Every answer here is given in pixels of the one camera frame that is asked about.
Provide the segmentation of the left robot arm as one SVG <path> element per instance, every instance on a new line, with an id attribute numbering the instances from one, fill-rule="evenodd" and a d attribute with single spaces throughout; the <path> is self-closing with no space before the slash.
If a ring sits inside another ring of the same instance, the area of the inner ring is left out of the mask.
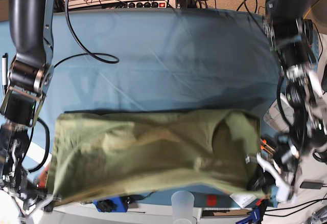
<path id="1" fill-rule="evenodd" d="M 312 67 L 316 58 L 304 19 L 309 4 L 310 0 L 266 0 L 265 15 L 255 21 L 279 60 L 277 93 L 285 92 L 294 112 L 293 121 L 287 121 L 289 130 L 276 136 L 272 161 L 256 156 L 262 170 L 275 180 L 279 203 L 286 203 L 295 195 L 303 157 L 311 153 L 326 162 L 326 102 Z"/>

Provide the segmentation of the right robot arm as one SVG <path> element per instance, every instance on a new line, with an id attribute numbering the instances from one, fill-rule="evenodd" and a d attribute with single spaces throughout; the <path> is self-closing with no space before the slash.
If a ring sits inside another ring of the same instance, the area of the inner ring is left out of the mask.
<path id="1" fill-rule="evenodd" d="M 9 0 L 10 35 L 16 54 L 2 59 L 1 189 L 18 210 L 19 223 L 32 223 L 35 211 L 54 197 L 27 178 L 22 165 L 34 126 L 53 76 L 53 12 L 55 0 Z"/>

